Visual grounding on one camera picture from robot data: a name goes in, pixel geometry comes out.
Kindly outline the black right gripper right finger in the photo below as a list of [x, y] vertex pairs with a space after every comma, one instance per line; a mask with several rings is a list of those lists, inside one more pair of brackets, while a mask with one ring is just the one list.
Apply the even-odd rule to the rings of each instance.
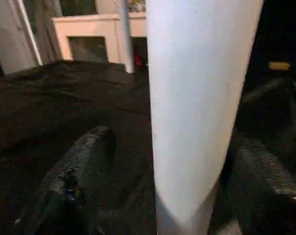
[[277, 156], [242, 133], [230, 140], [211, 234], [296, 235], [296, 182]]

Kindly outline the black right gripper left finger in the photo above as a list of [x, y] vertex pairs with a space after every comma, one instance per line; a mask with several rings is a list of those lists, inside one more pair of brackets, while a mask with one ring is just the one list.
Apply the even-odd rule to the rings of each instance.
[[99, 215], [98, 196], [111, 170], [115, 135], [97, 126], [83, 136], [45, 175], [15, 220], [16, 235], [110, 235]]

